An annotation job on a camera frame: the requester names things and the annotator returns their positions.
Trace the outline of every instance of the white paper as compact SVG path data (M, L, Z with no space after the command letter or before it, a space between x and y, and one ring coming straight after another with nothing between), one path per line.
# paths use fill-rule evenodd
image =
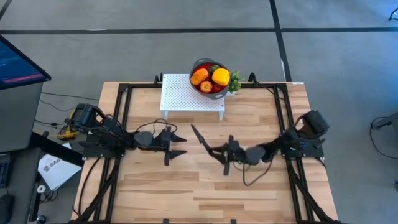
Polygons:
M71 149L69 143L65 143L63 146ZM70 164L69 162L65 162L48 154L41 158L39 162L39 168L37 169L37 171L43 177L45 183L53 191L57 190L62 184L64 184L69 178L71 178L80 170L80 166Z

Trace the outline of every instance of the fruit bowl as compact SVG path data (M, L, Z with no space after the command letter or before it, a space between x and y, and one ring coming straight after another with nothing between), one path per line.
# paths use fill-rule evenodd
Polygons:
M190 80L191 80L192 75L196 71L198 71L199 69L203 69L204 68L204 69L208 70L210 67L213 67L215 65L219 66L220 68L227 69L223 64L218 63L218 62L216 62L216 61L214 61L214 60L212 60L210 58L201 58L201 59L197 60L193 64L193 68L192 68L192 70L190 72ZM211 79L210 75L208 75L208 77L205 79L205 81L211 82L211 84L214 87L216 87L215 85L218 85ZM206 96L206 97L209 97L210 99L217 100L217 99L220 99L220 98L224 97L227 94L228 86L229 86L229 80L228 80L228 84L227 85L218 85L219 88L212 88L209 93L202 92L200 90L200 84L199 85L194 85L191 82L191 85L192 85L192 87L194 87L194 89L196 89L197 92L199 92L199 94L201 94L203 96Z

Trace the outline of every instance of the wooden tabletop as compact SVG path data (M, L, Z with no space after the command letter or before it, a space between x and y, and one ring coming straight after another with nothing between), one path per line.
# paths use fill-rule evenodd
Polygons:
M118 82L104 83L99 107L105 114L113 113L118 85ZM293 83L287 86L296 119L310 110L305 86ZM135 131L139 125L162 117L159 110L161 91L160 88L133 90L128 131ZM173 143L172 149L188 152L170 161L168 167L163 165L164 154L161 152L137 149L126 153L121 161L112 223L162 223L164 218L170 219L171 223L229 223L231 219L237 219L238 223L295 223L282 156L275 156L269 172L246 187L242 183L242 172L233 166L229 176L223 175L223 166L207 154L190 127L194 124L210 146L222 145L230 134L243 148L271 141L280 133L273 94L265 89L242 89L235 96L227 96L225 104L223 121L218 121L218 113L169 113L168 122L178 126L176 134L187 139L187 142ZM155 128L157 134L164 125L156 124ZM76 209L81 186L94 161L85 162L75 200ZM326 214L337 219L325 168L314 158L304 158L303 163L312 196ZM261 163L251 167L246 179L251 181L267 166ZM102 168L103 159L89 176L82 209L90 204L98 191ZM303 198L299 195L302 216L306 218ZM108 195L104 198L102 218Z

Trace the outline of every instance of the white platform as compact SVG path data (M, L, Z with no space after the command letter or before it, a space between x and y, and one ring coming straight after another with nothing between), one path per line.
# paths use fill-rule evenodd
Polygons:
M164 74L160 110L167 120L170 111L218 112L220 121L225 112L224 98L212 100L199 94L190 83L189 74Z

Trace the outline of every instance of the computer screen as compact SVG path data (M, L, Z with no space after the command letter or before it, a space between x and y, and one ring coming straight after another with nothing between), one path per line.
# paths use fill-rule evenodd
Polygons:
M0 90L50 79L50 75L0 36Z

